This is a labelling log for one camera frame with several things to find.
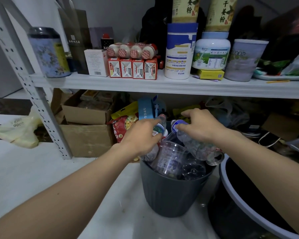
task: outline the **forearm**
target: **forearm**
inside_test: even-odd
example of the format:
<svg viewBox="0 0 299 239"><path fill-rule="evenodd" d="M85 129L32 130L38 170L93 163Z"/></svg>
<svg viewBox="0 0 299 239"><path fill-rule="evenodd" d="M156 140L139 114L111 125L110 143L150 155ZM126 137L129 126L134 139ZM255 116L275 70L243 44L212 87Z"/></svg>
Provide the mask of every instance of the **forearm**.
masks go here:
<svg viewBox="0 0 299 239"><path fill-rule="evenodd" d="M0 219L0 238L77 238L134 155L120 145Z"/></svg>
<svg viewBox="0 0 299 239"><path fill-rule="evenodd" d="M235 161L299 233L299 164L229 129L216 135L214 143Z"/></svg>

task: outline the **trash can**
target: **trash can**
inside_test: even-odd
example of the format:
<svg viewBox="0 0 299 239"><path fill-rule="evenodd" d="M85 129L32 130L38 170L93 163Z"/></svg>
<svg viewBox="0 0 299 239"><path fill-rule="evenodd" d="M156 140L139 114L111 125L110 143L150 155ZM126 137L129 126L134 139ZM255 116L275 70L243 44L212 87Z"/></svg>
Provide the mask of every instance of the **trash can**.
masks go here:
<svg viewBox="0 0 299 239"><path fill-rule="evenodd" d="M176 180L156 173L143 160L140 164L146 201L153 211L164 217L184 215L215 168L206 165L206 175L199 179Z"/></svg>
<svg viewBox="0 0 299 239"><path fill-rule="evenodd" d="M220 182L208 204L208 215L222 239L299 239L248 176L226 158L219 166Z"/></svg>

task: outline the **red food package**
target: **red food package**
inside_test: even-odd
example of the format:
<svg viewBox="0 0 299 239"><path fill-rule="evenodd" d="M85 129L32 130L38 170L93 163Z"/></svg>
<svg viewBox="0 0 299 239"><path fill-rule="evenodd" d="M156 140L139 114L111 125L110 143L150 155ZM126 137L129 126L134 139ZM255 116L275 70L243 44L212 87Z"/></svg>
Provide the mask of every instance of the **red food package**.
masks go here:
<svg viewBox="0 0 299 239"><path fill-rule="evenodd" d="M114 134L118 143L122 141L126 131L131 127L131 125L136 123L137 120L138 113L130 116L121 116L108 122L108 124L113 124Z"/></svg>

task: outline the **yellow box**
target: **yellow box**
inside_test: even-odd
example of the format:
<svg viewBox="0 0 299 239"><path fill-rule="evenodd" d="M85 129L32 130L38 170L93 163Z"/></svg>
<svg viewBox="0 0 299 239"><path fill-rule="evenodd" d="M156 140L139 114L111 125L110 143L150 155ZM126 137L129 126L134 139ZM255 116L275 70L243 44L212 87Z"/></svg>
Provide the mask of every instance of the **yellow box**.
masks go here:
<svg viewBox="0 0 299 239"><path fill-rule="evenodd" d="M201 70L199 69L197 74L200 79L204 80L222 80L224 77L222 70Z"/></svg>

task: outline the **white and blue canister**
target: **white and blue canister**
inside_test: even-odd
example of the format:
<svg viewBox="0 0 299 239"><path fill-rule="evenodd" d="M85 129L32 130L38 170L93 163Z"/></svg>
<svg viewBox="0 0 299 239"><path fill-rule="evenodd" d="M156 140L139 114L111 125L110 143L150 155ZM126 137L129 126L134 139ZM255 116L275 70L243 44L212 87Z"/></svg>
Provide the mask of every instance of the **white and blue canister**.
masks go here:
<svg viewBox="0 0 299 239"><path fill-rule="evenodd" d="M198 23L167 24L165 76L184 80L190 75Z"/></svg>
<svg viewBox="0 0 299 239"><path fill-rule="evenodd" d="M192 67L202 70L222 70L226 67L231 44L228 32L203 32L196 42Z"/></svg>
<svg viewBox="0 0 299 239"><path fill-rule="evenodd" d="M60 35L53 28L32 27L28 38L46 77L60 78L71 74Z"/></svg>

